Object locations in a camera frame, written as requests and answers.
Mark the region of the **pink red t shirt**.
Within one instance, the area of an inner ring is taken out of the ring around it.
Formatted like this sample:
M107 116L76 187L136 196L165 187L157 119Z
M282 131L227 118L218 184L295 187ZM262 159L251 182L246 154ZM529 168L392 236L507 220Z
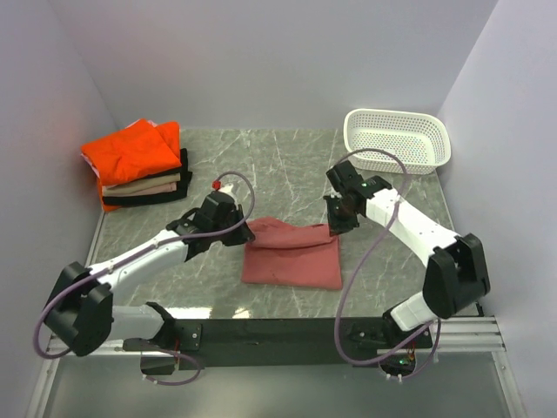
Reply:
M340 240L327 224L292 226L266 217L249 223L255 240L245 244L245 284L342 288Z

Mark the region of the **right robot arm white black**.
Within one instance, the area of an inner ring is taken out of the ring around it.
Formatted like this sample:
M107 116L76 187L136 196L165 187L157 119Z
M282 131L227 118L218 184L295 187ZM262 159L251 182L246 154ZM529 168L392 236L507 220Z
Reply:
M382 337L402 347L413 331L436 319L449 319L491 290L483 245L469 233L459 235L428 218L380 176L364 179L349 161L326 176L338 194L325 196L332 236L359 227L358 217L384 227L426 268L423 287L382 316Z

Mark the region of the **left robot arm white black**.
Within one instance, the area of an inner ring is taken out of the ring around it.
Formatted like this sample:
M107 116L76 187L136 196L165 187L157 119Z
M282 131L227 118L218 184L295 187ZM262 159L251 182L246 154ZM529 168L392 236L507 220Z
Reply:
M60 273L42 322L68 351L86 356L108 340L137 340L143 347L180 349L176 319L155 302L124 307L122 297L164 270L192 260L215 242L240 246L254 239L236 196L224 188L199 208L170 222L153 238L92 266L74 262Z

